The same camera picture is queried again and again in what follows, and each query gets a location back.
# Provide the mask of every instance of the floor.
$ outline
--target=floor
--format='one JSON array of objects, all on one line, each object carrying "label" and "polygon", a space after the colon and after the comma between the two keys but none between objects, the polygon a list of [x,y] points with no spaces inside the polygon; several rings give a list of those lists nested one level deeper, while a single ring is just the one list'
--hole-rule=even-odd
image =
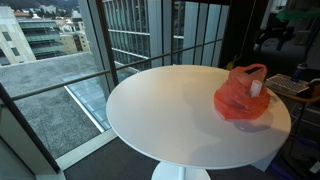
[{"label": "floor", "polygon": [[[273,45],[276,40],[267,42],[262,47],[260,53],[254,53],[252,58],[239,64],[263,63],[268,67],[268,76],[275,73],[290,75],[293,73],[296,64],[301,61],[301,47],[294,47],[287,43],[283,49],[275,51]],[[308,71],[305,79],[320,77],[317,71]],[[291,109],[295,102],[284,97],[280,97],[288,109]],[[312,120],[319,119],[318,116],[311,117]],[[208,173],[213,180],[233,180],[233,179],[320,179],[312,176],[308,172],[315,160],[320,159],[320,142],[318,129],[306,123],[302,123],[299,128],[299,138],[295,141],[290,156],[289,149],[292,144],[292,137],[281,147],[272,164],[262,172],[253,166],[245,166],[228,170],[209,170]],[[148,158],[129,146],[119,138],[114,139],[93,154],[87,156],[80,162],[64,171],[68,180],[81,179],[110,179],[110,180],[149,180],[152,172],[159,162]]]}]

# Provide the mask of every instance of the gray rooftop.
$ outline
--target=gray rooftop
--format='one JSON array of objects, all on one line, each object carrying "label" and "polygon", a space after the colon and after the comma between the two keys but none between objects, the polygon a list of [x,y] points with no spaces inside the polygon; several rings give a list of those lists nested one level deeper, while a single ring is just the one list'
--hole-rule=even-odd
[{"label": "gray rooftop", "polygon": [[[97,69],[92,54],[79,53],[0,67],[0,82],[12,97],[93,72]],[[121,72],[118,72],[120,81],[132,75],[124,70]],[[105,113],[105,100],[101,100],[104,97],[101,87],[97,85],[95,78],[92,78],[68,86],[80,102],[85,106],[87,103],[86,107],[91,112],[97,111],[96,118]],[[66,87],[15,102],[54,158],[100,134]],[[102,121],[105,120],[103,118],[106,118],[105,114],[101,117]]]}]

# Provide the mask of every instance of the tree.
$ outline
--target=tree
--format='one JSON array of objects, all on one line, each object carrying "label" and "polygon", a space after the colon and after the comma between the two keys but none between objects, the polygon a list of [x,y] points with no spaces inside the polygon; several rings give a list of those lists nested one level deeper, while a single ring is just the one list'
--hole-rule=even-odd
[{"label": "tree", "polygon": [[43,8],[40,8],[40,11],[37,12],[37,15],[39,17],[43,17],[45,15],[45,12],[44,12],[44,9]]},{"label": "tree", "polygon": [[56,13],[54,13],[53,11],[50,13],[50,16],[52,18],[52,20],[55,20],[56,19]]},{"label": "tree", "polygon": [[18,10],[20,11],[20,12],[23,12],[23,10],[21,9],[21,7],[18,5]]},{"label": "tree", "polygon": [[67,12],[67,10],[60,11],[60,16],[61,17],[65,17],[66,16],[66,12]]},{"label": "tree", "polygon": [[71,11],[69,12],[69,11],[66,9],[66,11],[64,12],[64,17],[66,17],[66,16],[71,17]]},{"label": "tree", "polygon": [[61,17],[61,11],[57,10],[56,16]]},{"label": "tree", "polygon": [[31,18],[33,17],[33,12],[31,10],[29,10],[29,15]]},{"label": "tree", "polygon": [[44,17],[51,17],[51,13],[49,13],[49,11],[46,11],[46,13],[44,14]]}]

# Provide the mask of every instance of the table top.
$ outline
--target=table top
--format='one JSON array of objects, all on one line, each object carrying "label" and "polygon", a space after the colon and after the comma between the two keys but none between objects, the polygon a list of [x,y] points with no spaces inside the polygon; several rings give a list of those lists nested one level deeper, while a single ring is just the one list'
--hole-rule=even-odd
[{"label": "table top", "polygon": [[228,73],[193,65],[140,72],[113,90],[108,120],[125,143],[159,161],[205,169],[251,164],[282,146],[290,132],[290,116],[269,91],[269,107],[257,120],[221,119],[213,95]]}]

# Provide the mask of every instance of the orange plastic bag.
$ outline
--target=orange plastic bag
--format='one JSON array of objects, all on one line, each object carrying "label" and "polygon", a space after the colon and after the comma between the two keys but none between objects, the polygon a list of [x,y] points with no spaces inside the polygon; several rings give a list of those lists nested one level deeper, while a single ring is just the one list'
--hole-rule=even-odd
[{"label": "orange plastic bag", "polygon": [[[246,71],[260,68],[252,73]],[[236,67],[229,73],[228,80],[214,94],[216,110],[225,120],[254,120],[268,108],[270,94],[262,85],[259,96],[250,97],[253,80],[264,82],[267,68],[263,64]]]}]

